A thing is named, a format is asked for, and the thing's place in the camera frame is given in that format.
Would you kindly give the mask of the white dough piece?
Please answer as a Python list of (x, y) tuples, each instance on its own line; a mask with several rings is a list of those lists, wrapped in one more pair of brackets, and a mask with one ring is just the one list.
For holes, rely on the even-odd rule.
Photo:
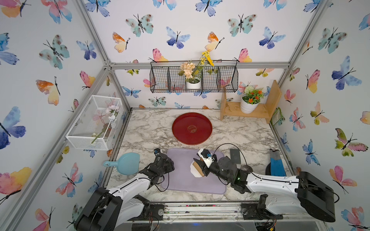
[(191, 172), (191, 174), (192, 174), (195, 178), (202, 178), (202, 177), (200, 177), (200, 175), (198, 174), (198, 172), (194, 169), (194, 167), (193, 167), (193, 162), (192, 162), (192, 164), (190, 165), (190, 172)]

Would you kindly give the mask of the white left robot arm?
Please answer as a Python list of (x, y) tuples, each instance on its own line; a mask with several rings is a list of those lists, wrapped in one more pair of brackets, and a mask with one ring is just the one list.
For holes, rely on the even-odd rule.
[(74, 223), (77, 231), (113, 231), (120, 224), (142, 215), (148, 200), (139, 194), (156, 186), (159, 179), (175, 170), (174, 162), (160, 149), (155, 159), (131, 180), (111, 188), (98, 188)]

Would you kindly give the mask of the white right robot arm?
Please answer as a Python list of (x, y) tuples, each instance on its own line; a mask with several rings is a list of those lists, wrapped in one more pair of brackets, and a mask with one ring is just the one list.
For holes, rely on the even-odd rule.
[(194, 163), (204, 176), (213, 174), (240, 194), (261, 193), (262, 211), (273, 215), (306, 213), (324, 222), (336, 221), (335, 199), (339, 196), (308, 172), (291, 177), (261, 175), (238, 168), (228, 157), (200, 156)]

